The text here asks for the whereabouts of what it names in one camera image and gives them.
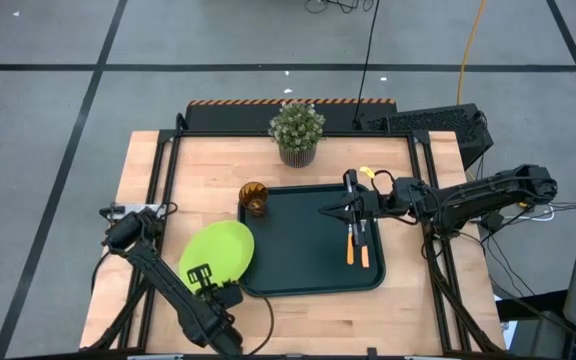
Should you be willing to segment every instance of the green plate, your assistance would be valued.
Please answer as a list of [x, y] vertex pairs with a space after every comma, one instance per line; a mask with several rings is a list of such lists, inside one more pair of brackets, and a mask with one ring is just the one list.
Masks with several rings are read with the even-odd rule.
[[196, 233], [179, 260], [179, 277], [193, 293], [199, 283], [191, 284], [188, 270], [208, 264], [212, 271], [210, 281], [221, 284], [239, 280], [246, 271], [255, 242], [248, 227], [238, 221], [220, 221], [208, 225]]

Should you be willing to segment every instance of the potted plant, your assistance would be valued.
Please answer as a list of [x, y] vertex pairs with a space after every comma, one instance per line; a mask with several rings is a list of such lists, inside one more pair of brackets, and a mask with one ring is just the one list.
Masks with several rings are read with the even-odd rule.
[[279, 145], [279, 156], [288, 166], [304, 167], [312, 162], [326, 119], [315, 105], [282, 103], [279, 114], [270, 120], [268, 134]]

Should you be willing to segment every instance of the yellow object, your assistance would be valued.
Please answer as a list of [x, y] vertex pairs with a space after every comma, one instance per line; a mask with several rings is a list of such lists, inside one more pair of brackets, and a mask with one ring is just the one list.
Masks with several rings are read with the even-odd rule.
[[348, 265], [352, 265], [355, 263], [355, 251], [352, 248], [352, 233], [348, 233], [348, 252], [346, 254], [346, 262]]
[[361, 266], [370, 267], [370, 262], [368, 262], [368, 245], [361, 247]]
[[359, 171], [366, 173], [366, 175], [368, 175], [369, 178], [374, 179], [375, 178], [375, 173], [372, 172], [372, 170], [370, 170], [369, 167], [367, 166], [362, 166], [359, 168]]
[[486, 6], [486, 0], [481, 0], [481, 5], [479, 5], [479, 11], [477, 11], [477, 17], [475, 18], [475, 23], [472, 25], [472, 30], [470, 31], [470, 37], [468, 38], [468, 44], [466, 45], [466, 51], [464, 51], [464, 58], [461, 61], [461, 69], [459, 70], [459, 82], [457, 83], [457, 105], [461, 104], [461, 83], [464, 76], [464, 69], [468, 63], [468, 53], [470, 52], [470, 46], [475, 39], [475, 34], [477, 33], [477, 27], [479, 26], [479, 19], [481, 14], [484, 12], [484, 7]]
[[246, 225], [231, 220], [212, 223], [190, 239], [179, 260], [179, 277], [193, 293], [201, 286], [190, 283], [188, 270], [203, 264], [210, 266], [213, 284], [237, 281], [248, 268], [254, 249], [255, 242]]

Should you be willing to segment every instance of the wooden tabletop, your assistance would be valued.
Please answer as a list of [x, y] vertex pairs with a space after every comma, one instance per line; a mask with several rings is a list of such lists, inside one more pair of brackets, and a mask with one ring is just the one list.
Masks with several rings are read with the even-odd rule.
[[[146, 198], [157, 136], [157, 132], [132, 134], [117, 192], [118, 203], [143, 203]], [[465, 182], [454, 133], [431, 133], [431, 141], [440, 186]], [[164, 155], [163, 172], [169, 148]], [[418, 152], [423, 159], [420, 146]], [[177, 269], [193, 234], [213, 222], [236, 219], [238, 191], [248, 181], [267, 186], [340, 183], [347, 169], [361, 166], [387, 169], [395, 177], [412, 176], [405, 139], [328, 138], [319, 143], [311, 165], [292, 169], [282, 164], [277, 145], [270, 138], [182, 138], [172, 193], [179, 211], [168, 219], [162, 257], [172, 269]], [[421, 167], [425, 176], [425, 166]], [[164, 178], [161, 176], [159, 197]], [[377, 182], [384, 190], [390, 185], [386, 178], [379, 179], [386, 183]], [[370, 185], [364, 174], [360, 175], [360, 182]], [[386, 261], [383, 283], [363, 292], [270, 298], [275, 331], [261, 354], [363, 355], [368, 347], [376, 347], [380, 355], [441, 354], [428, 267], [420, 254], [421, 229], [382, 219], [379, 230]], [[463, 232], [479, 238], [474, 225], [467, 225]], [[452, 240], [452, 247], [464, 305], [492, 341], [503, 347], [480, 246], [462, 236]], [[115, 256], [101, 266], [82, 346], [97, 340], [124, 304], [131, 269], [125, 260]], [[184, 337], [176, 312], [161, 295], [156, 295], [153, 306], [148, 352], [212, 352]], [[459, 349], [454, 314], [447, 302], [446, 309], [453, 348]], [[235, 328], [243, 335], [244, 352], [264, 340], [269, 314], [261, 299], [244, 295], [244, 302], [229, 312], [237, 319]], [[133, 319], [130, 345], [137, 342], [140, 319], [141, 307]]]

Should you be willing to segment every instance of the amber glass cup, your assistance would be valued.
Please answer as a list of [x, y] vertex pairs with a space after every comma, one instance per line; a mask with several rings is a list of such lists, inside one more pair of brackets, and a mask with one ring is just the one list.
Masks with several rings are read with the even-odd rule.
[[239, 190], [239, 205], [250, 210], [255, 216], [264, 216], [267, 200], [268, 189], [262, 183], [249, 182]]

